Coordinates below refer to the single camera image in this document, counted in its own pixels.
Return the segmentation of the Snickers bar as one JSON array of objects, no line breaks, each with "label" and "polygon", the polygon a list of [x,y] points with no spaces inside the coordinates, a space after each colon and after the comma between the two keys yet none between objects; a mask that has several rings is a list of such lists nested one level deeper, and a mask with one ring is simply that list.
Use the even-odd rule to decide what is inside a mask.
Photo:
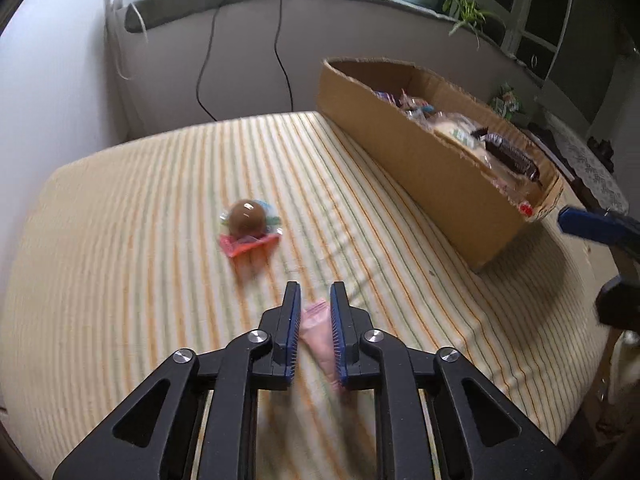
[{"label": "Snickers bar", "polygon": [[399,101],[396,96],[393,96],[391,93],[383,92],[383,91],[375,91],[374,94],[381,100],[392,104],[393,106],[399,107]]},{"label": "Snickers bar", "polygon": [[523,150],[515,146],[499,133],[479,128],[471,132],[472,138],[482,141],[485,150],[501,162],[514,174],[526,177],[529,181],[541,185],[540,170],[536,162]]}]

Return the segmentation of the sandwich bread pack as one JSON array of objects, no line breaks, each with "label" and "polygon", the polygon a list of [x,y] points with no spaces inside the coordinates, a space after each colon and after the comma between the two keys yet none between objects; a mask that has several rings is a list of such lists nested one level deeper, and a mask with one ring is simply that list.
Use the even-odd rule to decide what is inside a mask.
[{"label": "sandwich bread pack", "polygon": [[438,112],[427,118],[427,128],[456,142],[466,154],[486,166],[490,172],[510,188],[518,188],[524,183],[521,176],[514,174],[503,162],[491,155],[482,140],[483,133],[476,133],[480,128],[477,122],[459,113]]}]

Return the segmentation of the pink candy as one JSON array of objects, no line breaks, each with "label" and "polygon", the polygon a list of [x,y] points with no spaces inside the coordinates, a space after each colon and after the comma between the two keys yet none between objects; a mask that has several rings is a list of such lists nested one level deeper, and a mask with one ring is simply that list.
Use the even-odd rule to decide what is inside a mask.
[{"label": "pink candy", "polygon": [[334,389],[340,385],[336,372],[330,304],[322,299],[307,304],[300,315],[299,337]]}]

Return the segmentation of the red clear bag dark snack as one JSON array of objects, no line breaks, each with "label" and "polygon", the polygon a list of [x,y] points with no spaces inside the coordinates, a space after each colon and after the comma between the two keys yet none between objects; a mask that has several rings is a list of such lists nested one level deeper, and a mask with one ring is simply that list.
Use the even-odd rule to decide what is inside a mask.
[{"label": "red clear bag dark snack", "polygon": [[527,198],[526,185],[520,181],[506,182],[506,180],[495,179],[492,181],[495,188],[506,196],[506,199],[516,208],[525,218],[532,218],[534,208]]}]

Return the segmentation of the yellow jelly cup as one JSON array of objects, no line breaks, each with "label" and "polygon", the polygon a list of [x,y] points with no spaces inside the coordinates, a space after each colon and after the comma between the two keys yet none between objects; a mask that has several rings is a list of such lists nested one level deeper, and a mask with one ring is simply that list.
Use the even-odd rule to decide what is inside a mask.
[{"label": "yellow jelly cup", "polygon": [[436,113],[436,108],[418,96],[409,96],[407,92],[401,92],[399,107],[406,115],[414,120],[426,119]]}]

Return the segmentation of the white lace cloth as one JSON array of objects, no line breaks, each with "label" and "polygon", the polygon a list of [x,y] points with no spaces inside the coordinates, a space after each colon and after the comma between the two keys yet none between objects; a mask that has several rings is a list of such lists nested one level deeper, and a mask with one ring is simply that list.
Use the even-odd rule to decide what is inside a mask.
[{"label": "white lace cloth", "polygon": [[598,205],[619,214],[628,214],[628,200],[615,178],[600,162],[597,155],[588,148],[582,138],[548,110],[544,110],[544,120],[560,154],[570,169],[574,171],[576,177],[588,188]]}]

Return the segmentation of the open cardboard box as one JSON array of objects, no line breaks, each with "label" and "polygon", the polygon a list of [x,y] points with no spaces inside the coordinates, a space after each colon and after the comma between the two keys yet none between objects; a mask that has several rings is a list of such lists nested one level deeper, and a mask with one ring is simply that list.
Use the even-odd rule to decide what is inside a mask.
[{"label": "open cardboard box", "polygon": [[[533,217],[523,217],[494,187],[490,170],[456,142],[422,127],[375,91],[423,98],[439,112],[462,114],[529,154],[541,180],[541,185],[525,183]],[[407,191],[474,271],[494,260],[526,224],[552,211],[563,191],[559,171],[524,133],[431,70],[382,58],[328,58],[317,105]]]}]

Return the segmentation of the striped yellow table cloth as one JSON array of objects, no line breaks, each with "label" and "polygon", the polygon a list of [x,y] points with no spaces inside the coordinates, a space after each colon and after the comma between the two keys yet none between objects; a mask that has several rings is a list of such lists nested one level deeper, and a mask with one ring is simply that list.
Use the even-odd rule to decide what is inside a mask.
[{"label": "striped yellow table cloth", "polygon": [[[262,200],[277,232],[235,240],[221,215]],[[296,281],[350,302],[413,348],[454,346],[550,439],[570,426],[608,339],[593,309],[617,272],[600,245],[530,224],[472,272],[408,194],[314,113],[190,127],[58,170],[27,218],[1,315],[6,429],[58,463],[171,352],[254,328]]]}]

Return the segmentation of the brown chocolate egg candy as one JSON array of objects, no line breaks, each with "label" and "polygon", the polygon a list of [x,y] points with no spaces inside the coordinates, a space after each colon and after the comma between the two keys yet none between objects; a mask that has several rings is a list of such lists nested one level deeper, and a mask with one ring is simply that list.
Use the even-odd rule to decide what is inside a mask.
[{"label": "brown chocolate egg candy", "polygon": [[281,219],[274,209],[262,200],[237,200],[221,215],[221,224],[226,233],[240,240],[241,238],[261,238],[277,232]]}]

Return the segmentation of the grey window sill pad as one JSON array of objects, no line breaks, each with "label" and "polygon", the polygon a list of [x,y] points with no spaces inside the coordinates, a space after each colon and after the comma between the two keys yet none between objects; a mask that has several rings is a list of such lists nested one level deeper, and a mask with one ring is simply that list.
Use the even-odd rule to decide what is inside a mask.
[{"label": "grey window sill pad", "polygon": [[449,70],[509,61],[480,35],[399,0],[138,0],[114,11],[125,50],[166,47],[201,60],[280,54],[310,58],[396,58]]}]

